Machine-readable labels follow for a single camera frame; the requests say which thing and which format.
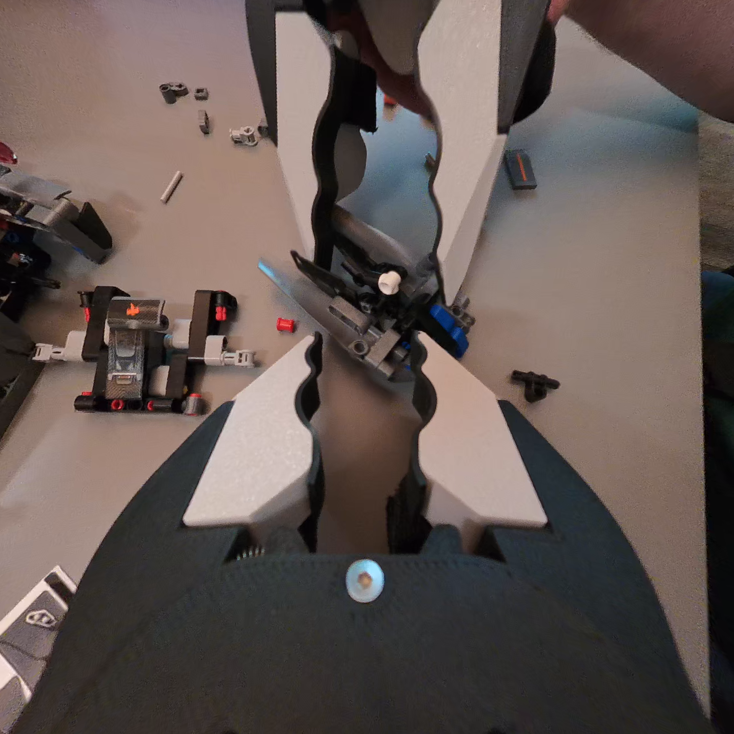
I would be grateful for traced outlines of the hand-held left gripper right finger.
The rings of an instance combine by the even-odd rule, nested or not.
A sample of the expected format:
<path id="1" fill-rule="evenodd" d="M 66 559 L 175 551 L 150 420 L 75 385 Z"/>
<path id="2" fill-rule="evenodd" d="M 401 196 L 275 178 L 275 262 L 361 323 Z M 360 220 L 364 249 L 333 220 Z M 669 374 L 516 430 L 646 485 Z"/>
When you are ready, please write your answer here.
<path id="1" fill-rule="evenodd" d="M 487 528 L 545 528 L 496 395 L 426 333 L 413 336 L 409 363 L 420 423 L 408 470 L 388 499 L 390 552 L 417 553 L 436 526 L 453 526 L 468 552 Z"/>

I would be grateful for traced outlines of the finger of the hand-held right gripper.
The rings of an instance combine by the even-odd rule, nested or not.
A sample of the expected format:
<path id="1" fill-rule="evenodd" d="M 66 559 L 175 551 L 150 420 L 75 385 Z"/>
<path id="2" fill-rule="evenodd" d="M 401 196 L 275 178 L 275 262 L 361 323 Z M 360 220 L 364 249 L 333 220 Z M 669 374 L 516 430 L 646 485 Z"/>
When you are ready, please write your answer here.
<path id="1" fill-rule="evenodd" d="M 500 1 L 441 1 L 417 43 L 438 127 L 435 255 L 448 303 L 468 272 L 507 141 L 498 132 L 500 23 Z"/>
<path id="2" fill-rule="evenodd" d="M 275 14 L 278 156 L 301 238 L 302 254 L 332 269 L 332 210 L 362 183 L 366 147 L 344 121 L 360 70 L 349 32 L 326 31 L 305 11 Z"/>

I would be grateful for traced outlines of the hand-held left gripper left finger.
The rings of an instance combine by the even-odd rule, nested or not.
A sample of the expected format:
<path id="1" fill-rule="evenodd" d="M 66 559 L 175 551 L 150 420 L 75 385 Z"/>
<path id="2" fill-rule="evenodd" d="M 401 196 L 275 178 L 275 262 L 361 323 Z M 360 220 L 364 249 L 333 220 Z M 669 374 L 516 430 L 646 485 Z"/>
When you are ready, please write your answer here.
<path id="1" fill-rule="evenodd" d="M 325 502 L 320 407 L 323 337 L 304 337 L 240 391 L 183 514 L 192 528 L 243 527 L 264 545 L 279 528 L 317 549 Z"/>

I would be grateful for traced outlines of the grey black lego subassembly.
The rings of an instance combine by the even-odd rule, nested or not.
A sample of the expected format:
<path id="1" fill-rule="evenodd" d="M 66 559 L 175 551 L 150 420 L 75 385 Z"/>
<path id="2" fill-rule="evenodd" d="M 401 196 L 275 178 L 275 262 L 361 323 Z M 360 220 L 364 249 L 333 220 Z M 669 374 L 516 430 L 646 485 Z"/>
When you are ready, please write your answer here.
<path id="1" fill-rule="evenodd" d="M 450 304 L 445 301 L 431 256 L 415 259 L 341 206 L 333 209 L 333 227 L 334 269 L 295 251 L 291 268 L 264 260 L 258 268 L 355 360 L 387 380 L 409 368 L 415 332 L 460 359 L 476 320 L 462 291 Z"/>

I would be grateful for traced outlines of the person's right forearm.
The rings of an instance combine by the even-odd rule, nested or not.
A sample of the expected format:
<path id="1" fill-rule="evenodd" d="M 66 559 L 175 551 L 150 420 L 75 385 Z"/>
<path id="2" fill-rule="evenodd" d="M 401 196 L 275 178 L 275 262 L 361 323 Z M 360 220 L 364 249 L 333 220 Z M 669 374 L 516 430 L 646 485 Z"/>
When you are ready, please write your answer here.
<path id="1" fill-rule="evenodd" d="M 732 1 L 553 1 L 592 39 L 700 111 L 733 122 Z"/>

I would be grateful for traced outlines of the black T-shaped lego pin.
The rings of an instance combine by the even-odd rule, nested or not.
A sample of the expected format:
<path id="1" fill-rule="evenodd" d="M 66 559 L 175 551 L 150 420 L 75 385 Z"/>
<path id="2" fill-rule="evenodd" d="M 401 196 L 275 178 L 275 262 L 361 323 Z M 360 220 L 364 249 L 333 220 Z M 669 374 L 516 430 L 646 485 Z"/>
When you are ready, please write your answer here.
<path id="1" fill-rule="evenodd" d="M 523 395 L 527 403 L 534 404 L 545 399 L 550 391 L 557 390 L 561 383 L 549 376 L 536 372 L 514 370 L 510 379 L 523 385 Z"/>

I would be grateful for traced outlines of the black grey lego module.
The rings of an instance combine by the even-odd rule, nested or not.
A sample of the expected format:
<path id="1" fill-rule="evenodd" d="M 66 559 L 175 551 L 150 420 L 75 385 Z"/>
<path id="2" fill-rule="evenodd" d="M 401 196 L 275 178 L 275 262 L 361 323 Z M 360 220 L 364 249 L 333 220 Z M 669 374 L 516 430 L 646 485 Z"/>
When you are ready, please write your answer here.
<path id="1" fill-rule="evenodd" d="M 191 315 L 172 322 L 165 300 L 134 297 L 114 286 L 79 291 L 86 327 L 62 346 L 36 344 L 33 362 L 86 362 L 93 386 L 74 400 L 77 412 L 202 416 L 196 391 L 206 368 L 253 369 L 253 350 L 232 350 L 224 328 L 238 303 L 224 290 L 195 292 Z"/>

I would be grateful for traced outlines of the black flat lego panel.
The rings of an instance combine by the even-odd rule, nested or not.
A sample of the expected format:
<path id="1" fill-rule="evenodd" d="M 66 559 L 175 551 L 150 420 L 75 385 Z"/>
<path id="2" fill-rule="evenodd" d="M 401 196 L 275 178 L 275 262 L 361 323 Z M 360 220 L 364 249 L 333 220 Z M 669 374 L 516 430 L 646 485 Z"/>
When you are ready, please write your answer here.
<path id="1" fill-rule="evenodd" d="M 43 370 L 33 361 L 36 343 L 22 326 L 1 314 L 1 436 L 12 424 Z"/>

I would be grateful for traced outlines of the partly built lego car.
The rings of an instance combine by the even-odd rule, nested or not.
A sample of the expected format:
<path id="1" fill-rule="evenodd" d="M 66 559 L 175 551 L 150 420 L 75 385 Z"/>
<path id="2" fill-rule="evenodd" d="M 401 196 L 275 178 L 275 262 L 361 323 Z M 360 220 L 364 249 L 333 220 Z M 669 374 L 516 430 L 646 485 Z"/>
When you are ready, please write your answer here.
<path id="1" fill-rule="evenodd" d="M 22 172 L 14 150 L 1 143 L 1 312 L 18 323 L 38 289 L 58 290 L 48 276 L 51 255 L 42 238 L 101 264 L 112 254 L 109 230 L 90 202 L 77 206 L 70 189 Z"/>

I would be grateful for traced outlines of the lego sticker sheet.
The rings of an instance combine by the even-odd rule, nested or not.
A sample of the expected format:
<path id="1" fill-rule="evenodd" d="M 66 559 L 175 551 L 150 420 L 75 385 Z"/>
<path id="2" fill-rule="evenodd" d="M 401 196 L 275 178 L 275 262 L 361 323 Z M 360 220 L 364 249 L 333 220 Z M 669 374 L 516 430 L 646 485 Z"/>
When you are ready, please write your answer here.
<path id="1" fill-rule="evenodd" d="M 55 566 L 1 621 L 1 732 L 11 732 L 48 664 L 77 584 Z"/>

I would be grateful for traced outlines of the dark tile with orange stripe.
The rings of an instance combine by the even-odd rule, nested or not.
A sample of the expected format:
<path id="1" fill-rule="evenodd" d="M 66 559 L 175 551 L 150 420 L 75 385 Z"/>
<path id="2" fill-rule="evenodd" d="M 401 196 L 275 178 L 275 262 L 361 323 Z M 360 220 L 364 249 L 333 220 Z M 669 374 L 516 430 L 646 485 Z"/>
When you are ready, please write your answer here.
<path id="1" fill-rule="evenodd" d="M 532 191 L 537 188 L 537 179 L 530 156 L 523 149 L 508 149 L 503 154 L 503 163 L 509 185 L 514 191 Z"/>

